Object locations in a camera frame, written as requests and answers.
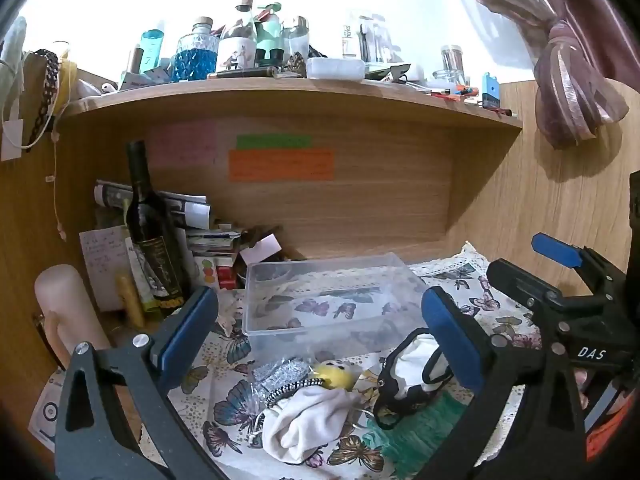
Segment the green knitted cloth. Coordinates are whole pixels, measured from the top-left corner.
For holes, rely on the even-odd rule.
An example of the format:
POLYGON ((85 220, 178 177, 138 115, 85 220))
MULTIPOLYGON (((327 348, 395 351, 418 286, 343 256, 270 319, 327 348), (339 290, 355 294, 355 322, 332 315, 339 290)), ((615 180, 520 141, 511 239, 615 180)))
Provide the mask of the green knitted cloth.
POLYGON ((380 452, 396 479, 414 477, 433 456, 457 425, 466 405, 445 391, 426 408, 400 422, 391 430, 368 422, 361 439, 368 448, 380 452))

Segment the black white fabric mask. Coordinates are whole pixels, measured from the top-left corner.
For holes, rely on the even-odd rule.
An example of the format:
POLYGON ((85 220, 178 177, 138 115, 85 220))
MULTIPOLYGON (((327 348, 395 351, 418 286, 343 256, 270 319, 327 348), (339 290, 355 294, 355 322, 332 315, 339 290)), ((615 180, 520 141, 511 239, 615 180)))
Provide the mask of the black white fabric mask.
POLYGON ((439 343, 428 328, 413 330, 390 352, 378 374, 376 424, 394 429, 403 419, 426 408, 454 377, 439 343))

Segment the silver glitter pouch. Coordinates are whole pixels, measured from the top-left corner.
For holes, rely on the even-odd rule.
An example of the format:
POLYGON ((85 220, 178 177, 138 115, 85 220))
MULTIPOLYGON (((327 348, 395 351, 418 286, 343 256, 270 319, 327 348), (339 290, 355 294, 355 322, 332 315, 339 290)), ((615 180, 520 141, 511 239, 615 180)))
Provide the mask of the silver glitter pouch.
POLYGON ((304 358, 287 358, 254 367, 250 382, 255 396, 265 401, 277 389, 309 376, 312 366, 304 358))

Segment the black white braided headband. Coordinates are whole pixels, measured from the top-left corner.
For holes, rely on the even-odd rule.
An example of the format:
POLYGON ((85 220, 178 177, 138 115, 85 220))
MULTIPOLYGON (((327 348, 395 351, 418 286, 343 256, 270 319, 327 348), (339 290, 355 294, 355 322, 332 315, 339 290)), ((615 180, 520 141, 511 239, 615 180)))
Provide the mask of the black white braided headband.
POLYGON ((296 380, 296 382, 289 382, 287 385, 277 388, 268 394, 262 404, 264 404, 264 408, 272 408, 273 405, 276 405, 282 399, 289 398, 300 389, 311 386, 323 387, 325 383, 326 382, 320 377, 311 377, 299 379, 296 380))

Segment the yellow white plush toy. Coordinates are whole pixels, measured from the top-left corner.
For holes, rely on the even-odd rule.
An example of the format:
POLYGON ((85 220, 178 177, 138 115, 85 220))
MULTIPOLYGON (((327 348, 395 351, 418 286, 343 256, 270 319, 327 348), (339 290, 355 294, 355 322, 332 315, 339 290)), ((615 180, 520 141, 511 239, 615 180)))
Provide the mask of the yellow white plush toy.
POLYGON ((316 364, 312 369, 312 376, 320 379, 324 388, 352 391, 360 372, 361 368, 351 362, 329 360, 316 364))

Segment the white sock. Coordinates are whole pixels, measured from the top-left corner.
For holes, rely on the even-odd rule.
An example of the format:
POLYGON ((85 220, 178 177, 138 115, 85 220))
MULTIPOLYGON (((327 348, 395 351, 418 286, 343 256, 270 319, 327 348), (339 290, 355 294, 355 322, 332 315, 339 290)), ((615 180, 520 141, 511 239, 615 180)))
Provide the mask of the white sock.
POLYGON ((301 388, 262 412, 262 449, 279 462, 298 465, 336 440, 360 395, 320 386, 301 388))

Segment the beige slim candle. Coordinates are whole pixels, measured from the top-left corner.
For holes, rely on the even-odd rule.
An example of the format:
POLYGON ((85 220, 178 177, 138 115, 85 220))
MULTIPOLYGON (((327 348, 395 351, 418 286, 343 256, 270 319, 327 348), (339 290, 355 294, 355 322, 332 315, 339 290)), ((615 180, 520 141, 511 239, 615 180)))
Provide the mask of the beige slim candle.
POLYGON ((118 296, 122 300, 129 322, 137 328, 145 326, 143 310, 136 289, 136 285, 130 274, 119 273, 115 276, 118 296))

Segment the handwritten white note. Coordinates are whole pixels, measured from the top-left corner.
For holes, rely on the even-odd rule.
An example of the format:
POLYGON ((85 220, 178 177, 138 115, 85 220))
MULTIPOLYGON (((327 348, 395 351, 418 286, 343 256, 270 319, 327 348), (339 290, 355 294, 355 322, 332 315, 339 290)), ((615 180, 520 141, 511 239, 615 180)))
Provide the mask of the handwritten white note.
POLYGON ((122 310, 116 276, 129 270, 127 247, 122 226, 81 232, 80 247, 89 283, 98 309, 122 310))

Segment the dark wine bottle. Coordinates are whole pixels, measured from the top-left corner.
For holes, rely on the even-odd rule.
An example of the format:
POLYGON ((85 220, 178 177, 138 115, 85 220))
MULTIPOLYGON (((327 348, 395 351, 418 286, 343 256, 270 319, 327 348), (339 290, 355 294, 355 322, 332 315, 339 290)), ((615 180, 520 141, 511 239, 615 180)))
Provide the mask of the dark wine bottle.
POLYGON ((126 152, 132 186, 126 225, 157 307, 168 316, 190 298, 190 278, 166 202, 154 191, 144 142, 130 142, 126 152))

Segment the wooden shelf board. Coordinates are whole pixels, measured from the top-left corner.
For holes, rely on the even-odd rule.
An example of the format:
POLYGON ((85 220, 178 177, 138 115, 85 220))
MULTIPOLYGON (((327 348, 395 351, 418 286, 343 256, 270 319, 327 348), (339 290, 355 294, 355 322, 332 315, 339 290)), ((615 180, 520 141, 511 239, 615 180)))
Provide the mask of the wooden shelf board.
POLYGON ((402 84, 274 78, 214 78, 92 96, 70 104, 60 125, 276 116, 398 120, 444 128, 522 128, 516 118, 427 96, 402 84))

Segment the stack of magazines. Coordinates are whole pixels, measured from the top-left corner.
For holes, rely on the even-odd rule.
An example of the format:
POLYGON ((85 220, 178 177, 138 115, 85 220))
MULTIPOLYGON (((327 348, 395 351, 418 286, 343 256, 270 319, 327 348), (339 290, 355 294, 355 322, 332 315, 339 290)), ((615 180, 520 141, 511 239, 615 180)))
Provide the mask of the stack of magazines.
MULTIPOLYGON (((214 257, 222 266, 232 266, 238 256, 243 229, 217 219, 204 195, 158 191, 167 206, 172 222, 186 231, 186 244, 194 256, 214 257)), ((94 199, 102 207, 122 209, 132 200, 132 187, 97 180, 94 199)))

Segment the pink white small box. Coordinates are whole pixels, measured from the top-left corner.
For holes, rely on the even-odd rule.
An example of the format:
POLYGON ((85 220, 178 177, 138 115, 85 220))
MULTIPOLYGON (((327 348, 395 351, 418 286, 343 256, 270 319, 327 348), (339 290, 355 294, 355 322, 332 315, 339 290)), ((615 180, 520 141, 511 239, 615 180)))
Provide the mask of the pink white small box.
POLYGON ((251 264, 260 263, 268 258, 277 255, 282 246, 274 234, 269 234, 258 240, 253 246, 240 250, 240 256, 244 262, 250 266, 251 264))

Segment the white plastic case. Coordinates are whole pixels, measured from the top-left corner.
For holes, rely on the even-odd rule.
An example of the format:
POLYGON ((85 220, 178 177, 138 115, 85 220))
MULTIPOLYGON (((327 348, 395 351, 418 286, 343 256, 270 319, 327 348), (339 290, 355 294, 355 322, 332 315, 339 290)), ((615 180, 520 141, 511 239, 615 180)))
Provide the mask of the white plastic case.
POLYGON ((366 66, 356 58, 308 58, 306 74, 314 80, 362 81, 366 66))

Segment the orange sticky note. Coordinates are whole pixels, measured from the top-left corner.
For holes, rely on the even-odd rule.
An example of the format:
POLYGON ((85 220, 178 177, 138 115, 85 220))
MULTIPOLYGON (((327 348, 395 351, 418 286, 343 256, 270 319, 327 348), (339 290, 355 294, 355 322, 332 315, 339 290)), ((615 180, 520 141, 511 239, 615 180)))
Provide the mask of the orange sticky note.
POLYGON ((334 151, 323 148, 232 150, 228 168, 231 182, 332 181, 334 151))

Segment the blue liquid glass bottle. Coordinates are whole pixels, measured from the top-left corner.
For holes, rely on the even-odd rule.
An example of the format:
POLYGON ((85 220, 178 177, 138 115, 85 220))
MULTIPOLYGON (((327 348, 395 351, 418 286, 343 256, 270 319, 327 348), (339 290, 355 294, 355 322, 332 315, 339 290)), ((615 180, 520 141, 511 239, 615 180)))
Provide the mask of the blue liquid glass bottle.
POLYGON ((200 16, 191 31, 179 39, 172 60, 173 81, 205 80, 215 71, 219 38, 212 28, 213 20, 200 16))

